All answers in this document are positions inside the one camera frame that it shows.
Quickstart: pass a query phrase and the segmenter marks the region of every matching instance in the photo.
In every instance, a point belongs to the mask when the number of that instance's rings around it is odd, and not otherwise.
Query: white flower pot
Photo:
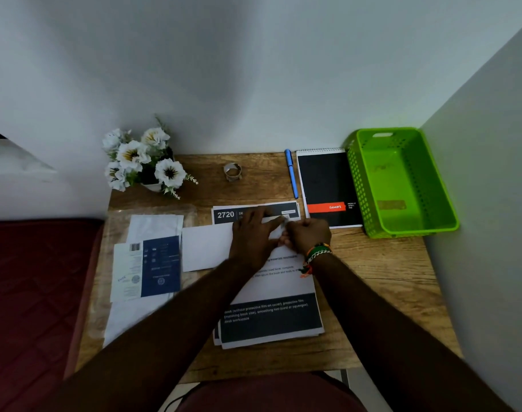
[[[150,183],[148,185],[141,183],[141,185],[147,189],[150,189],[152,192],[160,192],[160,190],[161,190],[161,182],[160,183]]]

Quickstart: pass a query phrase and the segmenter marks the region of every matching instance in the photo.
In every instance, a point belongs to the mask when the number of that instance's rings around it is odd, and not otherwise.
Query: black notebook
[[[325,219],[330,228],[362,226],[344,149],[298,150],[297,167],[307,217]]]

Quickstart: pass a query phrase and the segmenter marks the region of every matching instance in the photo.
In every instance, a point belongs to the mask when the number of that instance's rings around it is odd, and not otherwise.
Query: red mattress
[[[29,411],[63,380],[101,226],[0,222],[0,411]]]

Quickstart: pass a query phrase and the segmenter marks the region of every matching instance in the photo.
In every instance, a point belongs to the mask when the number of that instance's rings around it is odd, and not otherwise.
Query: wooden table
[[[294,199],[284,153],[188,155],[178,159],[199,181],[198,186],[188,183],[178,191],[182,203],[196,206],[197,225],[211,224],[211,207],[214,205]],[[229,162],[237,162],[243,167],[241,181],[230,183],[225,179],[222,167]],[[168,200],[170,198],[135,186],[123,193],[113,191],[109,210],[157,207],[168,205]],[[303,202],[301,199],[298,201],[304,214]],[[389,303],[461,355],[421,237],[374,240],[364,235],[360,228],[335,229],[332,233],[332,248],[337,256]],[[316,294],[326,330],[324,334],[231,350],[214,346],[210,338],[181,383],[287,371],[359,367],[360,361],[318,284]],[[86,326],[78,368],[101,350],[102,343],[101,338],[90,336]]]

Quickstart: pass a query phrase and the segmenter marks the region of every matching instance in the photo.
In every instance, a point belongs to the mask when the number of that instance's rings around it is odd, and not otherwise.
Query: white flower
[[[121,143],[125,143],[129,138],[130,131],[123,132],[119,128],[104,135],[103,150],[107,153],[116,152]]]
[[[120,166],[120,162],[110,162],[104,170],[104,175],[108,179],[108,185],[117,191],[125,191],[129,186],[126,180],[126,171]]]
[[[116,159],[125,170],[143,170],[143,163],[150,162],[150,156],[147,154],[147,145],[132,140],[129,143],[122,143],[118,148]]]
[[[183,180],[187,173],[179,162],[174,162],[172,159],[163,159],[156,163],[154,175],[168,188],[177,189],[183,185]]]
[[[156,149],[165,149],[169,135],[161,127],[149,128],[141,137],[141,142]]]

